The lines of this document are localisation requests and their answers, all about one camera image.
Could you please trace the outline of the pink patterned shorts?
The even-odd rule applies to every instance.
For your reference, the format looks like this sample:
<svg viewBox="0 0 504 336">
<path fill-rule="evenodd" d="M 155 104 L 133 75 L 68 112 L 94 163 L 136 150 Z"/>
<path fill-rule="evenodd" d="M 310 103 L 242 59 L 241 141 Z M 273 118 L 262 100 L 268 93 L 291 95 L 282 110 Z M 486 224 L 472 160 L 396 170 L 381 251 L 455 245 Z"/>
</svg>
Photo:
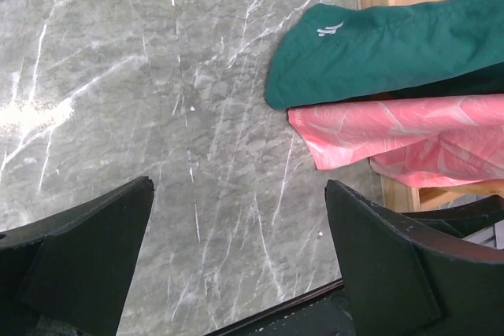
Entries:
<svg viewBox="0 0 504 336">
<path fill-rule="evenodd" d="M 407 186 L 443 187 L 503 177 L 503 96 L 349 102 L 290 109 L 319 170 L 365 159 Z"/>
</svg>

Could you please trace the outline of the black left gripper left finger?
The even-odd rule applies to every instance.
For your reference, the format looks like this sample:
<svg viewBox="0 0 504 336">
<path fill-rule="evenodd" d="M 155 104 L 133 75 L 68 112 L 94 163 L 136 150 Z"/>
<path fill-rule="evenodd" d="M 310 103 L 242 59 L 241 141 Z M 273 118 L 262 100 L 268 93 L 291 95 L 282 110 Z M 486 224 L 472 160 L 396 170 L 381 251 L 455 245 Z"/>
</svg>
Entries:
<svg viewBox="0 0 504 336">
<path fill-rule="evenodd" d="M 41 317 L 115 335 L 154 201 L 140 176 L 99 198 L 1 233 L 1 333 Z"/>
</svg>

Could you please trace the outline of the green shorts on rack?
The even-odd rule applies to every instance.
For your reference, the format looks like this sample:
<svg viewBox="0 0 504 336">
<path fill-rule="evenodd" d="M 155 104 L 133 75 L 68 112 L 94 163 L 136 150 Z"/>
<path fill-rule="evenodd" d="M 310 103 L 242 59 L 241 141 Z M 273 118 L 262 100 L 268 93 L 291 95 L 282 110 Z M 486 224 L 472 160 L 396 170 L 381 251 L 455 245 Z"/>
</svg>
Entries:
<svg viewBox="0 0 504 336">
<path fill-rule="evenodd" d="M 373 94 L 429 98 L 503 91 L 503 0 L 309 8 L 273 54 L 274 109 Z"/>
</svg>

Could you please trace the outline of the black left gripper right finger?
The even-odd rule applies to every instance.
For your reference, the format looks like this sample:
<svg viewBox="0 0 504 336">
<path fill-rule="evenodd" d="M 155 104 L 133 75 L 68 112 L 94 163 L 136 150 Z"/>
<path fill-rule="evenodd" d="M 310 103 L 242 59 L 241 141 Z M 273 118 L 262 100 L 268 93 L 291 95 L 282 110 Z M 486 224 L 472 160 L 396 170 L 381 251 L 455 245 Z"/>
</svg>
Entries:
<svg viewBox="0 0 504 336">
<path fill-rule="evenodd" d="M 469 241 L 502 220 L 501 197 L 400 213 L 339 181 L 324 196 L 357 334 L 502 334 L 503 252 Z"/>
</svg>

